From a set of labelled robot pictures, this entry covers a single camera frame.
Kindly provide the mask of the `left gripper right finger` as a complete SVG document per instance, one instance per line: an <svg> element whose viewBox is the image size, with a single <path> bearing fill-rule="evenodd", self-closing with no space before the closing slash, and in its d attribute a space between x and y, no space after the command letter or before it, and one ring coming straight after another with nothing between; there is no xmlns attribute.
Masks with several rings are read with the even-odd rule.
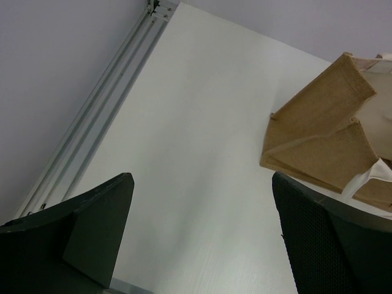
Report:
<svg viewBox="0 0 392 294"><path fill-rule="evenodd" d="M281 172L272 190L298 293L391 293L391 220Z"/></svg>

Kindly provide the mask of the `burlap canvas tote bag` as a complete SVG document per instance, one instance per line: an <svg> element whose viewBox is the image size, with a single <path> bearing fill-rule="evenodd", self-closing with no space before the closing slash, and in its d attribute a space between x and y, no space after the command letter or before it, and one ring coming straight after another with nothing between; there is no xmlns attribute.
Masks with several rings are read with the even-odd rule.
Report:
<svg viewBox="0 0 392 294"><path fill-rule="evenodd" d="M391 55L337 58L270 116L260 164L391 211Z"/></svg>

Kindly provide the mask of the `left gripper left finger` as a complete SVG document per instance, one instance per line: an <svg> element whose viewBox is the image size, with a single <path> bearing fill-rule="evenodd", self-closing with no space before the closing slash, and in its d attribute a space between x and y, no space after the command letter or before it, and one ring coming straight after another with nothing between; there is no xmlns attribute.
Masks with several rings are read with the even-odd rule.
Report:
<svg viewBox="0 0 392 294"><path fill-rule="evenodd" d="M1 226L1 293L103 293L109 289L134 179L99 186Z"/></svg>

